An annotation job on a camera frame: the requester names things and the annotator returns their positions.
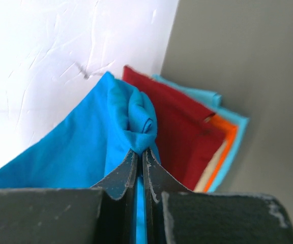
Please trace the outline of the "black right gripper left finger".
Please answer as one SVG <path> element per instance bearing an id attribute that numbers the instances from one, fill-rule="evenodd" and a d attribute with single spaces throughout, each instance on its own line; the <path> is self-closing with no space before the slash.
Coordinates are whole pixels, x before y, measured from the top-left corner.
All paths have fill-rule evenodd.
<path id="1" fill-rule="evenodd" d="M 138 156 L 90 188 L 0 189 L 0 243 L 135 243 Z"/>

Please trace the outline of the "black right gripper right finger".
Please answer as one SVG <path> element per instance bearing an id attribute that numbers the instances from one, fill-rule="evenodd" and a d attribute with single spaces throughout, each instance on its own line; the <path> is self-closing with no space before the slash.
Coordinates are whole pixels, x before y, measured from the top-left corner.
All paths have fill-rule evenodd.
<path id="1" fill-rule="evenodd" d="M 293 243 L 293 225 L 273 196 L 195 193 L 142 155 L 148 243 Z"/>

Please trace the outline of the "beige folded t shirt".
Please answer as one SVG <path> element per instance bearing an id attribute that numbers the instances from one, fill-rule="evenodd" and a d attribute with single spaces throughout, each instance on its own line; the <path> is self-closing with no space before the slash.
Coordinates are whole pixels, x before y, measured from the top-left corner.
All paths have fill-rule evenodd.
<path id="1" fill-rule="evenodd" d="M 203 192 L 208 180 L 210 179 L 213 171 L 215 170 L 215 167 L 217 163 L 220 160 L 220 156 L 223 153 L 225 147 L 226 147 L 226 141 L 224 140 L 221 146 L 218 148 L 218 150 L 213 154 L 211 160 L 208 162 L 205 170 L 203 171 L 201 177 L 199 178 L 195 188 L 194 192 L 200 193 Z"/>

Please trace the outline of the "red folded t shirt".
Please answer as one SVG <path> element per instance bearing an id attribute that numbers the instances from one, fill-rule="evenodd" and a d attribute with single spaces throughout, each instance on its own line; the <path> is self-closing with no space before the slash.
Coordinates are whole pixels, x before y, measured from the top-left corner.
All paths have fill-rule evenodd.
<path id="1" fill-rule="evenodd" d="M 147 94 L 154 105 L 162 166 L 193 190 L 225 133 L 207 122 L 214 112 L 182 92 L 124 66 L 123 80 Z"/>

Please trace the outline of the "orange folded t shirt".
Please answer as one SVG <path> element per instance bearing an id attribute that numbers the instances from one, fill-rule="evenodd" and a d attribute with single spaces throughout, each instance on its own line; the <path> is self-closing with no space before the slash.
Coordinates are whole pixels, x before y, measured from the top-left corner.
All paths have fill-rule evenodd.
<path id="1" fill-rule="evenodd" d="M 218 175 L 219 170 L 221 169 L 224 160 L 226 159 L 232 144 L 235 140 L 235 137 L 237 135 L 238 126 L 236 124 L 231 123 L 230 121 L 224 119 L 220 115 L 214 115 L 210 119 L 210 123 L 214 125 L 215 127 L 221 129 L 225 133 L 225 147 L 223 149 L 223 152 L 221 153 L 219 157 L 219 161 L 216 163 L 214 170 L 212 171 L 212 174 L 210 178 L 208 179 L 205 187 L 203 188 L 204 192 L 208 192 L 210 189 L 210 186 L 215 180 L 215 177 Z"/>

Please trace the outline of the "light blue folded t shirt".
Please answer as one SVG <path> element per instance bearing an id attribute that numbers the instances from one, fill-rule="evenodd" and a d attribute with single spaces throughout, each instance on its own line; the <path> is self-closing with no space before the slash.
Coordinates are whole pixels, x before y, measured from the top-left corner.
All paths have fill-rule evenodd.
<path id="1" fill-rule="evenodd" d="M 224 180 L 238 153 L 249 118 L 222 107 L 222 96 L 214 91 L 184 87 L 156 74 L 152 77 L 158 82 L 181 91 L 216 112 L 211 123 L 226 132 L 226 147 L 223 150 L 218 163 L 213 167 L 213 170 L 209 171 L 210 175 L 208 180 L 199 182 L 194 189 L 196 192 L 214 192 Z"/>

